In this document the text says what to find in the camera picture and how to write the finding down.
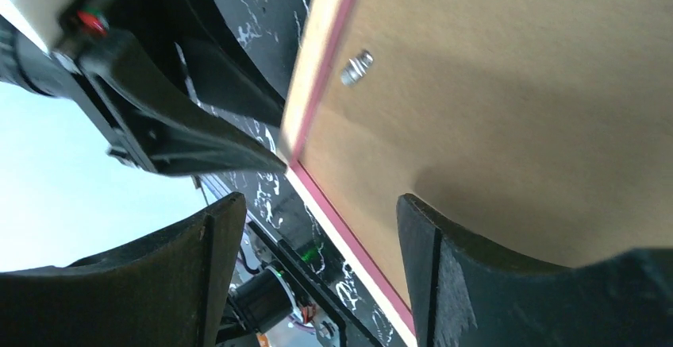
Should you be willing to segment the pink wooden picture frame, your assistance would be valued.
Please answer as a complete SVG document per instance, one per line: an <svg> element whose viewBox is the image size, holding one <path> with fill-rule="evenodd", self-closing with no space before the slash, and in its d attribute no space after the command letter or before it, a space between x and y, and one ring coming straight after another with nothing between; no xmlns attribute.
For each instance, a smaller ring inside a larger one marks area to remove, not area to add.
<svg viewBox="0 0 673 347"><path fill-rule="evenodd" d="M310 126L335 68L347 17L355 2L311 0L283 113L278 154L287 162L286 176L292 187L344 256L346 263L368 289L404 344L415 346L417 339L409 307L300 160Z"/></svg>

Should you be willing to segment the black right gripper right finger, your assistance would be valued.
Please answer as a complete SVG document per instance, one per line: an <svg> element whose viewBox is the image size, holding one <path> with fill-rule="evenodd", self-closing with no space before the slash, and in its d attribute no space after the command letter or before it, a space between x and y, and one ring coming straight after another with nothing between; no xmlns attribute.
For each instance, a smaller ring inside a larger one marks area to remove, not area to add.
<svg viewBox="0 0 673 347"><path fill-rule="evenodd" d="M397 223L420 346L669 346L672 251L566 268L514 252L416 195Z"/></svg>

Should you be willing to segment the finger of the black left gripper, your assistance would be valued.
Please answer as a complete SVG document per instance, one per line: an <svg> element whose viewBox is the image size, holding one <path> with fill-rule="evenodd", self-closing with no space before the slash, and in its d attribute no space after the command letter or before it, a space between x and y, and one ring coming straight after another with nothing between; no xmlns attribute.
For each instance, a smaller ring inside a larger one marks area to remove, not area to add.
<svg viewBox="0 0 673 347"><path fill-rule="evenodd" d="M202 110L129 31L95 41L79 68L111 117L107 154L123 164L165 176L286 168L257 140Z"/></svg>
<svg viewBox="0 0 673 347"><path fill-rule="evenodd" d="M163 0L199 101L279 127L284 100L229 29L214 0Z"/></svg>

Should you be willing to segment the black marble pattern board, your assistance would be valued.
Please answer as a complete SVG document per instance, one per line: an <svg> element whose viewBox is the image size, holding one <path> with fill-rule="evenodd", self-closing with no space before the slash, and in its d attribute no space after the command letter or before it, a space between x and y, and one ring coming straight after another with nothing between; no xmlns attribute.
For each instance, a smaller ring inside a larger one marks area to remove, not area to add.
<svg viewBox="0 0 673 347"><path fill-rule="evenodd" d="M310 0L214 0L263 77L286 97ZM284 250L344 316L349 346L402 346L403 338L283 174L225 172L207 179L215 195L239 191L250 222Z"/></svg>

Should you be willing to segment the silver metal turn clip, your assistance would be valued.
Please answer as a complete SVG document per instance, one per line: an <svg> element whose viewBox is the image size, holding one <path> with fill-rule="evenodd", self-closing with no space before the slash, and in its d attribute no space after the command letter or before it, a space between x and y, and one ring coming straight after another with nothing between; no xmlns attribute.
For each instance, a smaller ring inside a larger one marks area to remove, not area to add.
<svg viewBox="0 0 673 347"><path fill-rule="evenodd" d="M357 56L349 59L343 67L340 81L345 86L352 86L367 74L367 70L373 63L373 55L366 49L362 50Z"/></svg>

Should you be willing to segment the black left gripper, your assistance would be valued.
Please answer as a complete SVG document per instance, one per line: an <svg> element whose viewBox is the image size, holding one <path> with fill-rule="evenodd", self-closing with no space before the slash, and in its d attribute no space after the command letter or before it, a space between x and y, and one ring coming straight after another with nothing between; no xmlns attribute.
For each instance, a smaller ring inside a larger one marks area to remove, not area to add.
<svg viewBox="0 0 673 347"><path fill-rule="evenodd" d="M107 140L109 156L147 172L207 172L205 114L190 99L160 0L74 0L56 46L41 51L1 21L1 79L73 101Z"/></svg>

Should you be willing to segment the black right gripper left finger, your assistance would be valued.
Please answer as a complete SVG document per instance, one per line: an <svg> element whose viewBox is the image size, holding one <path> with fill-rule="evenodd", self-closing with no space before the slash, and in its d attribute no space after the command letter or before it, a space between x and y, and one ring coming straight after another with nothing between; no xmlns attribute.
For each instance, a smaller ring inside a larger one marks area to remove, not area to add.
<svg viewBox="0 0 673 347"><path fill-rule="evenodd" d="M2 345L215 345L246 213L234 192L66 267L2 273Z"/></svg>

